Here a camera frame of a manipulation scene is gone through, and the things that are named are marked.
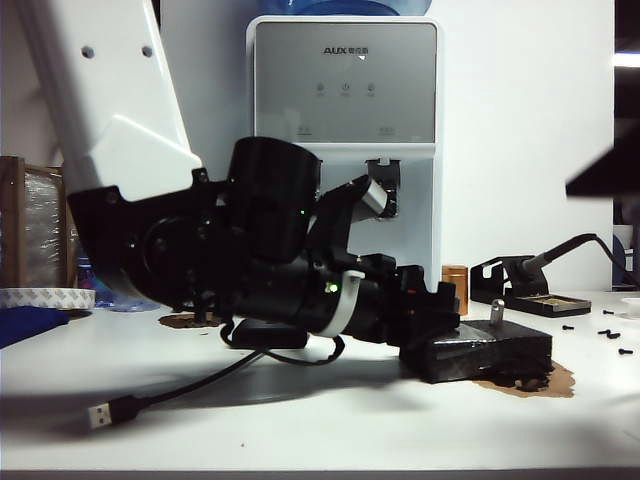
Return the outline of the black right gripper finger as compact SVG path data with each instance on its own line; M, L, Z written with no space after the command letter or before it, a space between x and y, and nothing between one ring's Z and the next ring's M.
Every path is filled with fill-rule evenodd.
M639 133L627 132L590 166L569 180L566 194L624 198L639 195Z

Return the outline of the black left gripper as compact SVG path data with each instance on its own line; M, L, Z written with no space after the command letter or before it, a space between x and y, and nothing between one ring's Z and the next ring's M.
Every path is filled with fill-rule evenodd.
M359 285L349 335L370 343L400 346L401 354L423 351L436 337L451 333L460 324L460 300L456 285L439 282L429 294L428 304L451 315L418 318L419 303L426 298L424 268L397 266L384 254L368 254L357 259L365 273Z

